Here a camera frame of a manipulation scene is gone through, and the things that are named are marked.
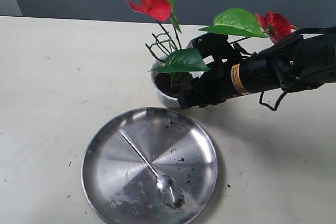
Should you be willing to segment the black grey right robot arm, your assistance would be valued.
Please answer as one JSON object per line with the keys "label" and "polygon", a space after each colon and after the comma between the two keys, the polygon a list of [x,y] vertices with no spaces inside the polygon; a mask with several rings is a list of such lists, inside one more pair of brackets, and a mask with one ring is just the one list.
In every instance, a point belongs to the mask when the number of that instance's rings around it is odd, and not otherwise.
{"label": "black grey right robot arm", "polygon": [[335,82],[335,27],[304,28],[294,31],[279,43],[248,53],[239,43],[228,42],[228,35],[207,32],[192,39],[188,47],[196,49],[208,63],[209,71],[196,77],[178,95],[181,109],[217,105],[244,95],[281,89],[274,106],[277,111],[287,93],[317,89]]}

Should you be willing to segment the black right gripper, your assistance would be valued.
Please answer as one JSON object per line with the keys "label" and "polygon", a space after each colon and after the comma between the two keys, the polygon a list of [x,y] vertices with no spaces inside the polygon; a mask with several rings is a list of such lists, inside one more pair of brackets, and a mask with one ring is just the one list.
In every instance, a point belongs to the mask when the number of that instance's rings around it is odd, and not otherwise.
{"label": "black right gripper", "polygon": [[218,105],[227,99],[280,88],[279,79],[266,60],[212,61],[207,66],[211,69],[179,93],[182,110]]}

